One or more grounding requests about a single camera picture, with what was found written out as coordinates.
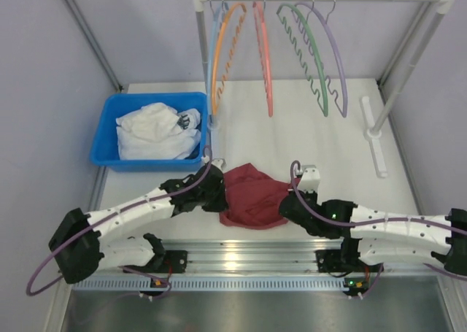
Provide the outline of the red tank top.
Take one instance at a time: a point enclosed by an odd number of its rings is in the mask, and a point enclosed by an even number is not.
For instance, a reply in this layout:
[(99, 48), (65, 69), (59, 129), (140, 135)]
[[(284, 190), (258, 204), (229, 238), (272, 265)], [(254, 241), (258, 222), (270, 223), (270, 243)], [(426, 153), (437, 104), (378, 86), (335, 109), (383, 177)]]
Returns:
[(262, 231), (288, 223), (279, 214), (279, 205), (291, 184), (271, 178), (251, 163), (227, 171), (224, 183), (228, 209), (219, 214), (222, 225)]

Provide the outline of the lilac hanger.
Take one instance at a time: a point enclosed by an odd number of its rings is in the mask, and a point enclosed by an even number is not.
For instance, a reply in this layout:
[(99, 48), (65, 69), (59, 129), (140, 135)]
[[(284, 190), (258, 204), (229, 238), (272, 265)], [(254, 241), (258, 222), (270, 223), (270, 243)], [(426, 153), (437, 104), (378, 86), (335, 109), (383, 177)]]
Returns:
[[(332, 99), (334, 104), (336, 105), (336, 108), (339, 111), (339, 114), (343, 118), (346, 118), (348, 115), (348, 105), (349, 105), (346, 75), (345, 75), (344, 65), (341, 59), (341, 54), (339, 51), (339, 46), (337, 45), (336, 38), (333, 35), (333, 32), (330, 26), (328, 25), (329, 15), (334, 11), (335, 6), (333, 6), (333, 9), (326, 15), (326, 17), (324, 17), (323, 14), (316, 8), (314, 4), (306, 3), (305, 1), (299, 1), (294, 5), (297, 6), (298, 9), (302, 12), (308, 24), (309, 24), (310, 16), (313, 15), (319, 21), (320, 25), (323, 27), (324, 33), (328, 39), (328, 43), (333, 53), (333, 58), (334, 58), (337, 73), (338, 73), (338, 83), (340, 84), (340, 90), (332, 88), (331, 87), (332, 79), (330, 75), (325, 72), (326, 88), (328, 92), (328, 103)], [(292, 16), (293, 16), (294, 21), (296, 22), (298, 31), (300, 32), (302, 36), (303, 43), (306, 46), (308, 44), (308, 39), (306, 38), (304, 30), (302, 29), (301, 25), (298, 24), (298, 18), (293, 14)], [(307, 50), (307, 51), (312, 57), (311, 50)]]

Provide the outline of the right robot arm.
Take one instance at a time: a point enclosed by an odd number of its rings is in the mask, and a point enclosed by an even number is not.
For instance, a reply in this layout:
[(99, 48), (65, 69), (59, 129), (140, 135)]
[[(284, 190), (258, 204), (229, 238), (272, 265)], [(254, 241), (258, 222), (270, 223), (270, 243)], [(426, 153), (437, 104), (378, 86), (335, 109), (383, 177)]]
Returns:
[(349, 271), (384, 263), (422, 264), (466, 279), (466, 211), (446, 215), (402, 215), (378, 211), (352, 201), (321, 204), (316, 193), (292, 191), (279, 214), (310, 236), (340, 239), (340, 261)]

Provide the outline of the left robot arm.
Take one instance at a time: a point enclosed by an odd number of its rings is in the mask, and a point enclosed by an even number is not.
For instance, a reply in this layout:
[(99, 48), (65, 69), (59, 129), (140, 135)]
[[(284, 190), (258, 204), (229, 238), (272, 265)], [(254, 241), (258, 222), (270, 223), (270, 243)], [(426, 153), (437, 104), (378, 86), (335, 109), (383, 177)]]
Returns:
[(168, 179), (134, 200), (99, 211), (68, 212), (49, 241), (50, 251), (66, 283), (81, 282), (97, 271), (128, 266), (158, 271), (166, 251), (152, 233), (131, 232), (195, 208), (227, 210), (223, 168), (219, 160), (184, 179)]

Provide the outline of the light blue hanger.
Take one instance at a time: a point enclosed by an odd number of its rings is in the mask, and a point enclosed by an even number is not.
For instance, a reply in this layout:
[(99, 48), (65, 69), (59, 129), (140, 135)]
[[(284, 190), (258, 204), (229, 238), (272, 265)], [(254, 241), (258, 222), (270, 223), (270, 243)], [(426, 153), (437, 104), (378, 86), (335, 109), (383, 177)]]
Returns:
[(212, 153), (215, 158), (222, 158), (223, 156), (223, 147), (221, 143), (221, 132), (222, 132), (222, 123), (221, 123), (221, 104), (220, 101), (215, 97), (215, 102), (212, 103), (212, 94), (215, 92), (212, 89), (212, 83), (214, 82), (214, 62), (215, 62), (215, 50), (217, 46), (218, 37), (220, 35), (220, 29), (223, 24), (223, 18), (225, 17), (226, 11), (223, 9), (223, 5), (220, 5), (213, 13), (213, 22), (209, 43), (209, 57), (208, 57), (208, 75), (207, 80), (207, 99), (208, 99), (208, 109), (209, 109), (209, 118), (208, 118), (208, 128), (210, 135), (210, 145), (212, 148)]

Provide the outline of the green hanger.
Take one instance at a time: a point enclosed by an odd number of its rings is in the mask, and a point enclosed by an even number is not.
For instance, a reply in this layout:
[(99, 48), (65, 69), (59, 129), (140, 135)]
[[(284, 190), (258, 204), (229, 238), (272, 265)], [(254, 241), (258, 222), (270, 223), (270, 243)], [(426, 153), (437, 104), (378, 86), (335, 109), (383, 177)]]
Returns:
[[(291, 11), (291, 13), (298, 18), (298, 24), (301, 25), (302, 29), (304, 30), (306, 38), (308, 39), (306, 49), (311, 50), (312, 58), (314, 60), (314, 67), (317, 71), (317, 79), (315, 79), (311, 74), (310, 65), (305, 60), (304, 51), (298, 44), (298, 38), (293, 33), (292, 26), (288, 22), (287, 16), (285, 15), (285, 10)], [(318, 107), (320, 108), (323, 116), (327, 117), (329, 114), (329, 103), (325, 81), (325, 71), (314, 34), (312, 33), (306, 18), (297, 6), (291, 3), (282, 2), (277, 8), (276, 15), (282, 27), (284, 28), (285, 33), (287, 34), (289, 42), (293, 46), (293, 52), (295, 53), (298, 63), (304, 72), (305, 79), (309, 84), (310, 91), (312, 92), (312, 97), (316, 99)]]

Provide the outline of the pink hanger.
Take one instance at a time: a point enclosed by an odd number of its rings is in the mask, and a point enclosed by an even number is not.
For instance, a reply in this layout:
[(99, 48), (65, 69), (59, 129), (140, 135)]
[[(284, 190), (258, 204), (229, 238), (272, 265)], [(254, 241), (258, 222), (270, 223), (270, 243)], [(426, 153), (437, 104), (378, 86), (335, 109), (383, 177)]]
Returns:
[(264, 9), (260, 2), (254, 1), (252, 4), (253, 17), (255, 20), (255, 30), (258, 43), (258, 53), (260, 56), (260, 64), (263, 75), (264, 88), (266, 93), (266, 103), (268, 109), (268, 116), (273, 117), (274, 114), (274, 101), (273, 101), (273, 88), (271, 77), (271, 59), (269, 52), (269, 39), (264, 17)]

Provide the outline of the white cloth in bin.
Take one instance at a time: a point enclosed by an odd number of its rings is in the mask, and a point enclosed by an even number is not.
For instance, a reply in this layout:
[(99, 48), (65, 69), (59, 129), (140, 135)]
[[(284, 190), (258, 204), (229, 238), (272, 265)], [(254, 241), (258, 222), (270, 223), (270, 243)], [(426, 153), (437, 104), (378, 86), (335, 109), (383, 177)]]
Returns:
[(121, 160), (183, 160), (177, 122), (179, 111), (164, 103), (154, 103), (118, 117), (117, 148)]

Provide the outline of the blue plastic bin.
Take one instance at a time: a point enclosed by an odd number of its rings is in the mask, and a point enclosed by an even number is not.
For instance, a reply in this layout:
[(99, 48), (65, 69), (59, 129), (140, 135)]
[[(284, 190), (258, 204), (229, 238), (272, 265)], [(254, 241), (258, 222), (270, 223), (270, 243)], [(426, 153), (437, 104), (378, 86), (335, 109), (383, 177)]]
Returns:
[[(197, 109), (199, 111), (201, 122), (198, 125), (198, 130), (201, 133), (201, 141), (196, 146), (192, 158), (129, 161), (120, 159), (116, 119), (154, 103), (164, 103), (178, 111), (187, 109)], [(207, 119), (207, 96), (202, 92), (117, 93), (105, 101), (101, 111), (99, 124), (90, 149), (90, 161), (97, 166), (106, 166), (117, 172), (195, 171), (201, 167), (203, 149), (207, 142)]]

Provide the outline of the white garment rack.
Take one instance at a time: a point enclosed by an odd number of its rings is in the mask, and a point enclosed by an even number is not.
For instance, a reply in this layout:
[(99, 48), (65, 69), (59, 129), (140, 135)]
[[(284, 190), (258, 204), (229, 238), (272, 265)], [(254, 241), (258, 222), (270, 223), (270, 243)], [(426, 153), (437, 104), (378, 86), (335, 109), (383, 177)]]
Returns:
[[(237, 9), (245, 9), (246, 1), (258, 1), (262, 4), (265, 11), (266, 2), (268, 0), (193, 0), (194, 8), (196, 11), (196, 22), (198, 26), (198, 35), (199, 42), (201, 47), (201, 59), (204, 70), (204, 81), (206, 90), (208, 88), (207, 80), (208, 75), (208, 57), (209, 57), (209, 43), (213, 22), (213, 13), (220, 6), (223, 5), (223, 9), (226, 11), (225, 17), (223, 18), (223, 24), (220, 29), (220, 35), (218, 37), (217, 46), (215, 50), (215, 62), (214, 62), (214, 82), (212, 83), (212, 89), (215, 91), (212, 94), (212, 103), (215, 102), (215, 97), (220, 100), (220, 97), (223, 93), (224, 83), (218, 82), (217, 77), (217, 62), (220, 56), (220, 51), (223, 46), (223, 37), (224, 33), (228, 27), (229, 21), (231, 19), (232, 13)], [(395, 100), (400, 96), (403, 88), (405, 87), (408, 79), (412, 75), (412, 72), (419, 62), (421, 55), (428, 46), (429, 41), (431, 40), (434, 32), (439, 27), (439, 24), (443, 20), (444, 16), (450, 11), (452, 5), (455, 3), (455, 0), (271, 0), (278, 1), (280, 4), (282, 2), (287, 2), (291, 4), (296, 4), (299, 1), (305, 1), (306, 3), (316, 4), (318, 1), (330, 1), (336, 3), (338, 1), (411, 1), (411, 2), (422, 2), (422, 3), (432, 3), (436, 5), (436, 15), (429, 25), (426, 32), (423, 34), (422, 39), (418, 45), (417, 50), (415, 51), (412, 59), (410, 60), (405, 73), (405, 78), (396, 85), (394, 91), (390, 94), (390, 98), (384, 105), (383, 110), (378, 117), (374, 117), (371, 110), (371, 106), (368, 98), (361, 99), (361, 109), (365, 119), (366, 128), (364, 130), (364, 136), (369, 143), (371, 155), (374, 162), (375, 171), (378, 177), (385, 178), (388, 176), (387, 166), (385, 163), (384, 154), (381, 146), (381, 130), (382, 125), (389, 117), (390, 111), (393, 108)]]

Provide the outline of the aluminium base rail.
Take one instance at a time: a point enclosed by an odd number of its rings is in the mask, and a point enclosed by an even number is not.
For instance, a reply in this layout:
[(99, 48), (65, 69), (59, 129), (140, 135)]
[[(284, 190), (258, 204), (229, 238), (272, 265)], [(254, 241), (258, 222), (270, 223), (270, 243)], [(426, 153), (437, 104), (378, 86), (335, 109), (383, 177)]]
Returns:
[(109, 272), (162, 274), (305, 274), (346, 271), (340, 239), (163, 240), (134, 238), (100, 250), (85, 277)]

